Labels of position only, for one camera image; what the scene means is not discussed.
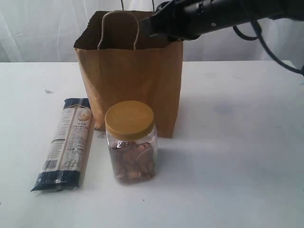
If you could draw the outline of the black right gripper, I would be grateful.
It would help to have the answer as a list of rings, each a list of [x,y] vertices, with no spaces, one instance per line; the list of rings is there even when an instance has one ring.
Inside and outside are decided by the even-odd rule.
[[[139,21],[143,35],[149,38],[165,38],[169,42],[196,40],[200,35],[191,34],[187,29],[186,16],[176,1],[165,1],[156,7],[154,13]]]

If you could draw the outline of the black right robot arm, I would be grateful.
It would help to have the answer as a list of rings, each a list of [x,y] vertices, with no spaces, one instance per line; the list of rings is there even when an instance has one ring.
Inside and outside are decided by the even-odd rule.
[[[302,0],[172,0],[139,21],[148,37],[195,40],[200,35],[259,19],[304,19]]]

